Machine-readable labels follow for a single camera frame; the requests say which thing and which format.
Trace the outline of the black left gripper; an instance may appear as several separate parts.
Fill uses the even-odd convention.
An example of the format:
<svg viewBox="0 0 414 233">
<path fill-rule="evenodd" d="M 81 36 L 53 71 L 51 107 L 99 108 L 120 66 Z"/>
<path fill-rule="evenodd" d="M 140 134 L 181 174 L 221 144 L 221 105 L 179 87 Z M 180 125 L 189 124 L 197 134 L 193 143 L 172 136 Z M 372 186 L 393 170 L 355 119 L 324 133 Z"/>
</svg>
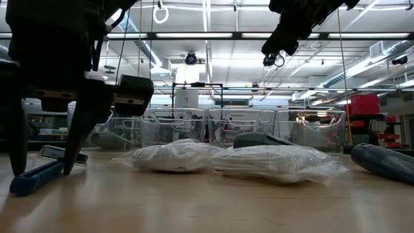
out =
<svg viewBox="0 0 414 233">
<path fill-rule="evenodd" d="M 149 78 L 124 76 L 119 85 L 85 77 L 70 80 L 42 76 L 35 80 L 15 63 L 0 63 L 0 111 L 20 111 L 23 100 L 33 98 L 41 102 L 43 111 L 64 113 L 76 101 L 64 154 L 64 175 L 71 173 L 85 139 L 95 125 L 107 120 L 112 105 L 117 113 L 140 116 L 153 93 Z"/>
</svg>

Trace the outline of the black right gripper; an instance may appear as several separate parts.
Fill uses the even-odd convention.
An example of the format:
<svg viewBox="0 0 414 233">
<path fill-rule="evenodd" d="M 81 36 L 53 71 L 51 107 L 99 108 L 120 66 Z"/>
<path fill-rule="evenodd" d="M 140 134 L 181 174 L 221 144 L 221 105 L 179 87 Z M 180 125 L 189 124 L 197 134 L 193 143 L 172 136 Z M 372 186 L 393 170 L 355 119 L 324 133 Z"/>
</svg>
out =
<svg viewBox="0 0 414 233">
<path fill-rule="evenodd" d="M 297 39 L 309 36 L 320 0 L 270 0 L 270 11 L 278 13 L 279 23 L 261 48 L 263 54 L 277 54 L 281 50 L 293 55 Z"/>
</svg>

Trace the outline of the grey deodorant stick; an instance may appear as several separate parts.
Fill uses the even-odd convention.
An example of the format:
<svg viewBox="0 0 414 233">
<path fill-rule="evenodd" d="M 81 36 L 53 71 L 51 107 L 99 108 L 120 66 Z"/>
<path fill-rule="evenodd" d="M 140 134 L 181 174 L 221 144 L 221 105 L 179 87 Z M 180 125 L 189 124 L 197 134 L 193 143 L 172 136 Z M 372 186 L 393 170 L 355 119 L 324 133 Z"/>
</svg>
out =
<svg viewBox="0 0 414 233">
<path fill-rule="evenodd" d="M 91 143 L 105 150 L 128 150 L 131 142 L 111 132 L 99 132 L 91 135 Z"/>
</svg>

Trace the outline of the blue disposable razor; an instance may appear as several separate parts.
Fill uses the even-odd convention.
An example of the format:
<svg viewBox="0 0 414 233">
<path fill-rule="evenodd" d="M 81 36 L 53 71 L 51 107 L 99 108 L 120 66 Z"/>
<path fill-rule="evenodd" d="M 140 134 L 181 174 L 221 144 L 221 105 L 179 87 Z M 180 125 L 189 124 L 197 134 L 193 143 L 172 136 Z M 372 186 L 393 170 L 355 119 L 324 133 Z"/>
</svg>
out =
<svg viewBox="0 0 414 233">
<path fill-rule="evenodd" d="M 64 154 L 64 148 L 43 146 L 39 151 L 39 157 L 50 159 L 50 162 L 14 177 L 9 192 L 18 197 L 27 196 L 57 178 L 64 167 Z"/>
</svg>

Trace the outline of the black deodorant stick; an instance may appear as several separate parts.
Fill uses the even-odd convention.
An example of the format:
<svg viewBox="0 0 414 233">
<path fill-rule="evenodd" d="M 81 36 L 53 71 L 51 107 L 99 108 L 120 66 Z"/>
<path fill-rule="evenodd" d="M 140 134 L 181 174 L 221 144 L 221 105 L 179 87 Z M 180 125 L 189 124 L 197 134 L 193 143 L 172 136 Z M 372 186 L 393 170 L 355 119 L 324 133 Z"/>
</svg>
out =
<svg viewBox="0 0 414 233">
<path fill-rule="evenodd" d="M 242 133 L 236 136 L 234 140 L 234 149 L 261 145 L 295 146 L 296 144 L 263 132 Z"/>
</svg>

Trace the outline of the dark blue tube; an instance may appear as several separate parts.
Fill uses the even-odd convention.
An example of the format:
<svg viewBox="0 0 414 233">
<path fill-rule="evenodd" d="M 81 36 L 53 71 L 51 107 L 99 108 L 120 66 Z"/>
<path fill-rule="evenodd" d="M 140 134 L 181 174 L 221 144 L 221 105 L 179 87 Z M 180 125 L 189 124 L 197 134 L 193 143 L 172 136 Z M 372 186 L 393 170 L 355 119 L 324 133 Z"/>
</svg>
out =
<svg viewBox="0 0 414 233">
<path fill-rule="evenodd" d="M 414 157 L 372 144 L 358 144 L 351 150 L 351 159 L 373 174 L 414 186 Z"/>
</svg>

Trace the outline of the dark cluttered workbench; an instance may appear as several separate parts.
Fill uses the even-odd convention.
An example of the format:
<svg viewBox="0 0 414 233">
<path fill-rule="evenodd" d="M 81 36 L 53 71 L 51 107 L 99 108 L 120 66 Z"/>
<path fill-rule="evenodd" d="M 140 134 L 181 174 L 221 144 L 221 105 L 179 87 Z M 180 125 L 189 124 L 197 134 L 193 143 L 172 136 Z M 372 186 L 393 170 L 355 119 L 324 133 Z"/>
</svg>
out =
<svg viewBox="0 0 414 233">
<path fill-rule="evenodd" d="M 67 113 L 44 111 L 40 104 L 25 104 L 29 124 L 28 150 L 38 151 L 43 146 L 64 148 L 67 144 Z"/>
</svg>

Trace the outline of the clear plastic bin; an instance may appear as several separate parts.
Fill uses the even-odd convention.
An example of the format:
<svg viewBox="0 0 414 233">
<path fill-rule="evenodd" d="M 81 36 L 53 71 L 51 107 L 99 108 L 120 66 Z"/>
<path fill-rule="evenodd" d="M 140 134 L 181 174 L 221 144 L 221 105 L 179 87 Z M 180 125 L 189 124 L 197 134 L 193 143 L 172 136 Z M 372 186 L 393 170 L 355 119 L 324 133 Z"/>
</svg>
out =
<svg viewBox="0 0 414 233">
<path fill-rule="evenodd" d="M 142 147 L 169 144 L 181 139 L 204 141 L 207 110 L 199 108 L 152 107 L 138 117 Z"/>
<path fill-rule="evenodd" d="M 345 138 L 344 111 L 281 110 L 275 116 L 275 136 L 326 153 L 339 153 Z"/>
<path fill-rule="evenodd" d="M 85 142 L 82 144 L 83 150 L 102 150 L 102 151 L 128 151 L 137 144 L 136 131 L 138 129 L 137 118 L 120 115 L 115 112 L 114 107 L 110 108 L 104 123 L 97 124 L 91 130 Z M 129 140 L 131 148 L 128 150 L 105 150 L 91 143 L 91 135 L 99 132 L 111 132 Z"/>
<path fill-rule="evenodd" d="M 229 148 L 242 133 L 274 133 L 276 112 L 269 109 L 209 109 L 208 132 L 210 144 Z"/>
</svg>

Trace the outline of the cotton swabs clear bag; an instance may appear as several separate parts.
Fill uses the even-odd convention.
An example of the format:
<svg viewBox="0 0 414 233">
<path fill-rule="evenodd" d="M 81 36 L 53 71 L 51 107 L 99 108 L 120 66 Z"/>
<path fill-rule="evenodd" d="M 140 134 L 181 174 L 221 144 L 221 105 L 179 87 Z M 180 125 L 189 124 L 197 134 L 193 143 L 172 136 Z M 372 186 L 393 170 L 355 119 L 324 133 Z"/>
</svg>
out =
<svg viewBox="0 0 414 233">
<path fill-rule="evenodd" d="M 129 151 L 112 159 L 110 164 L 123 164 L 146 171 L 199 172 L 210 169 L 212 157 L 222 150 L 196 139 L 180 139 Z"/>
<path fill-rule="evenodd" d="M 262 177 L 279 183 L 331 183 L 349 174 L 340 161 L 322 151 L 305 146 L 259 145 L 215 153 L 214 170 L 225 175 Z"/>
</svg>

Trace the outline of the black tubular stand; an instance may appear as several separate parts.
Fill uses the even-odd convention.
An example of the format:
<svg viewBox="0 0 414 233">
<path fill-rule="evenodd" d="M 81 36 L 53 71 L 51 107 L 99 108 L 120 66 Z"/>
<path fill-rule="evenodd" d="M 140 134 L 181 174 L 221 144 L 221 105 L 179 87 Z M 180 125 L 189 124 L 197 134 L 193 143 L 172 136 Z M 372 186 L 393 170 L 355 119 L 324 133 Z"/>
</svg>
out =
<svg viewBox="0 0 414 233">
<path fill-rule="evenodd" d="M 196 88 L 198 90 L 204 88 L 204 87 L 210 87 L 213 91 L 216 91 L 219 95 L 220 95 L 220 108 L 222 109 L 224 107 L 223 105 L 223 91 L 224 91 L 224 87 L 222 83 L 204 83 L 204 82 L 194 82 L 194 83 L 176 83 L 173 82 L 172 86 L 171 86 L 171 106 L 175 107 L 175 87 L 181 85 L 181 88 L 177 91 L 181 91 L 183 89 L 186 89 L 187 87 L 193 87 Z M 220 87 L 221 88 L 221 92 L 219 93 L 214 87 Z"/>
</svg>

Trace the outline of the red plastic crate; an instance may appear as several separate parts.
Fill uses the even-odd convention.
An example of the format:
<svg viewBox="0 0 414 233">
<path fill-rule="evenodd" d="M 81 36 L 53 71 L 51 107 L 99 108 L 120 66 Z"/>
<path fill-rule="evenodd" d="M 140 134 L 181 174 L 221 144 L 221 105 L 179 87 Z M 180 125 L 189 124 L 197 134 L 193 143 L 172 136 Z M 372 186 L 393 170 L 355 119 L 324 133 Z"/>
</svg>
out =
<svg viewBox="0 0 414 233">
<path fill-rule="evenodd" d="M 350 115 L 376 115 L 380 113 L 379 102 L 376 94 L 356 94 L 344 109 Z"/>
</svg>

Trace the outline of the white pillar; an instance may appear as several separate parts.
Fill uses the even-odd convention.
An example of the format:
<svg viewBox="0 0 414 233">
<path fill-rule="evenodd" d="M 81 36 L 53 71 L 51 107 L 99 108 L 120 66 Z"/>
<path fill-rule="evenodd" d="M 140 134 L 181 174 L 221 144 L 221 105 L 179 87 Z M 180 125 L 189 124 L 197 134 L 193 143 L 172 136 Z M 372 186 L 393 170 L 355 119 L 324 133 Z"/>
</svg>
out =
<svg viewBox="0 0 414 233">
<path fill-rule="evenodd" d="M 180 89 L 180 86 L 177 86 L 177 91 L 175 92 L 176 107 L 198 108 L 199 91 L 196 89 L 188 89 L 188 87 L 191 87 L 192 83 L 199 81 L 200 72 L 195 66 L 183 65 L 177 69 L 175 83 L 185 83 L 186 88 Z"/>
</svg>

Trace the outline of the metal storage shelf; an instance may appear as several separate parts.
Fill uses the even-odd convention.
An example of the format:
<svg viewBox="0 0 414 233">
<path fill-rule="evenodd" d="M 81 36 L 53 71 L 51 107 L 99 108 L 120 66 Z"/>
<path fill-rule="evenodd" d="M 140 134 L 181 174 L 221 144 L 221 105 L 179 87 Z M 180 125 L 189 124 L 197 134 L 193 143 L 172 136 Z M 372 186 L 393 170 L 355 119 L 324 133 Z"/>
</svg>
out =
<svg viewBox="0 0 414 233">
<path fill-rule="evenodd" d="M 403 148 L 402 123 L 396 115 L 355 114 L 349 116 L 351 140 L 349 145 L 373 144 L 384 148 Z"/>
</svg>

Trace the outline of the silver ventilation duct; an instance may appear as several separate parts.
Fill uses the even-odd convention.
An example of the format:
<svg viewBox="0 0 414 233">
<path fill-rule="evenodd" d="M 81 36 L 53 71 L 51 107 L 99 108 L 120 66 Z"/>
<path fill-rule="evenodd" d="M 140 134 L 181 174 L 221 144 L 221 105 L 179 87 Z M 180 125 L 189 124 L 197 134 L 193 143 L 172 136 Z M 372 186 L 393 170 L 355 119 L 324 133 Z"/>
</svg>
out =
<svg viewBox="0 0 414 233">
<path fill-rule="evenodd" d="M 145 57 L 149 62 L 150 73 L 152 75 L 170 76 L 170 69 L 166 69 L 164 67 L 164 59 L 151 48 L 149 42 L 143 40 L 145 35 L 143 35 L 139 27 L 131 19 L 129 19 L 129 14 L 124 12 L 124 15 L 122 16 L 122 12 L 122 9 L 118 9 L 111 16 L 113 22 L 118 19 L 120 20 L 119 24 L 117 24 L 117 26 L 113 26 L 113 28 L 119 28 L 121 32 L 126 33 L 128 36 L 132 36 L 133 34 L 140 36 L 140 39 L 135 41 L 135 45 L 138 47 L 141 55 L 143 55 L 143 57 Z"/>
<path fill-rule="evenodd" d="M 339 70 L 326 76 L 317 88 L 329 88 L 352 76 L 365 72 L 379 63 L 398 58 L 413 46 L 414 40 L 379 41 L 370 46 L 369 52 L 364 56 L 342 65 Z"/>
</svg>

